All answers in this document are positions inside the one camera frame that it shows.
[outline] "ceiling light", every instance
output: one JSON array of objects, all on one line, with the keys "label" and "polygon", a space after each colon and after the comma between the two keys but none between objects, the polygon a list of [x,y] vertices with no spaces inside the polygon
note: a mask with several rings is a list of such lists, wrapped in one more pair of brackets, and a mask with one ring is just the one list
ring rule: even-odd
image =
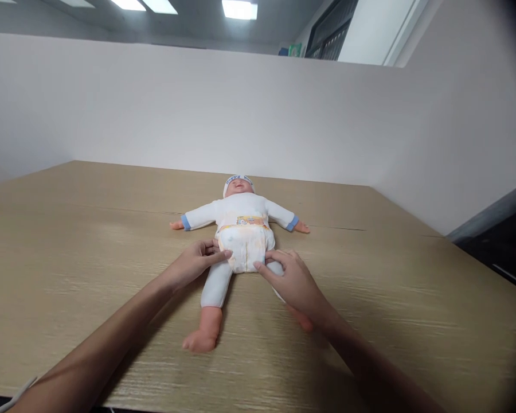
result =
[{"label": "ceiling light", "polygon": [[227,18],[256,20],[258,16],[258,5],[248,1],[222,0],[222,6]]},{"label": "ceiling light", "polygon": [[145,7],[138,0],[111,0],[124,10],[145,11]]},{"label": "ceiling light", "polygon": [[143,0],[143,2],[155,13],[178,14],[168,0]]},{"label": "ceiling light", "polygon": [[94,5],[88,3],[85,0],[61,0],[61,1],[71,7],[85,7],[87,9],[95,9]]}]

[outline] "cable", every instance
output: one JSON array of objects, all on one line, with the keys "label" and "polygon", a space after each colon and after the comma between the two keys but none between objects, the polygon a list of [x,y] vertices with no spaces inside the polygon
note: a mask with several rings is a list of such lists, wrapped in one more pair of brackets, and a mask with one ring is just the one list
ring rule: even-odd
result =
[{"label": "cable", "polygon": [[4,413],[5,411],[8,411],[9,409],[11,409],[13,407],[13,405],[17,403],[17,400],[19,400],[21,395],[23,393],[25,393],[25,391],[36,381],[36,379],[37,379],[37,377],[33,377],[32,379],[27,381],[25,383],[25,385],[23,387],[21,387],[21,389],[19,389],[17,394],[15,396],[13,396],[9,402],[4,404],[3,406],[0,406],[0,413]]}]

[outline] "doll face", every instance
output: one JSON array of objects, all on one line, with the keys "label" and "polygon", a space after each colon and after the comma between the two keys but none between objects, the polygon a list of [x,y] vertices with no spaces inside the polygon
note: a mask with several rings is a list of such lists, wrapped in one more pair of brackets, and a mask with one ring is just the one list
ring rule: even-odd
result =
[{"label": "doll face", "polygon": [[228,185],[228,190],[225,192],[225,197],[236,193],[254,192],[252,185],[245,180],[233,180]]}]

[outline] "wooden table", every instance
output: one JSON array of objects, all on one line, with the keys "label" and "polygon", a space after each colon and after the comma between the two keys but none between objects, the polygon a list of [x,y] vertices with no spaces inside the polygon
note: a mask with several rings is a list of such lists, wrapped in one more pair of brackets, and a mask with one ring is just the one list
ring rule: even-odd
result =
[{"label": "wooden table", "polygon": [[[0,185],[0,395],[86,338],[213,227],[171,231],[226,176],[70,162]],[[450,411],[501,409],[516,384],[516,287],[372,188],[255,178],[311,234],[273,226],[328,299]],[[352,377],[257,274],[234,278],[217,349],[181,349],[202,282],[168,305],[107,406],[156,412],[365,411]]]}]

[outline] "doll hand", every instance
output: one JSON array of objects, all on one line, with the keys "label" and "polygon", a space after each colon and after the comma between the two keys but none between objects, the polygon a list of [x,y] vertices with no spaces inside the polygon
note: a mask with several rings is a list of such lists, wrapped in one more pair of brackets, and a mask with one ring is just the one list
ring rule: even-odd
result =
[{"label": "doll hand", "polygon": [[217,239],[198,241],[186,248],[161,277],[176,291],[195,280],[211,265],[227,260],[232,254],[230,250],[220,251]]},{"label": "doll hand", "polygon": [[170,223],[170,229],[183,229],[182,220],[176,221],[174,223]]},{"label": "doll hand", "polygon": [[271,250],[266,262],[273,259],[283,265],[283,276],[274,274],[266,265],[255,262],[254,267],[269,282],[285,302],[306,315],[314,325],[328,323],[336,311],[329,304],[310,274],[302,258],[294,252]]},{"label": "doll hand", "polygon": [[302,221],[298,221],[296,225],[294,226],[294,230],[298,232],[303,233],[310,233],[310,227],[308,227],[305,223]]}]

